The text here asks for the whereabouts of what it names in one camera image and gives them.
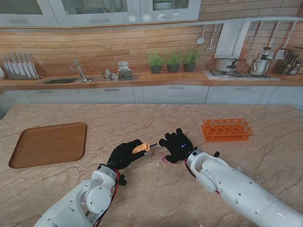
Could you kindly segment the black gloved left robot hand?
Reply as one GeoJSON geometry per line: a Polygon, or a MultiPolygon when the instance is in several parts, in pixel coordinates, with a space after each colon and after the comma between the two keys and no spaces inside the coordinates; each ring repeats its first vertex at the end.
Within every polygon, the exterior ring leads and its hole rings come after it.
{"type": "Polygon", "coordinates": [[[132,162],[145,156],[150,150],[150,144],[142,143],[139,139],[122,143],[111,153],[107,166],[117,170],[128,167],[132,162]]]}

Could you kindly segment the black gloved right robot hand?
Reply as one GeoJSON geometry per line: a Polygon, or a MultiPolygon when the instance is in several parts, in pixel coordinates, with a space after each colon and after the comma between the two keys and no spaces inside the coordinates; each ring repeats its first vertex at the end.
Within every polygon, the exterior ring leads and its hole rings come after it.
{"type": "Polygon", "coordinates": [[[194,150],[192,142],[180,128],[177,128],[176,132],[166,133],[165,138],[160,139],[159,145],[169,151],[170,154],[166,155],[165,159],[172,164],[185,160],[187,155],[194,150]]]}

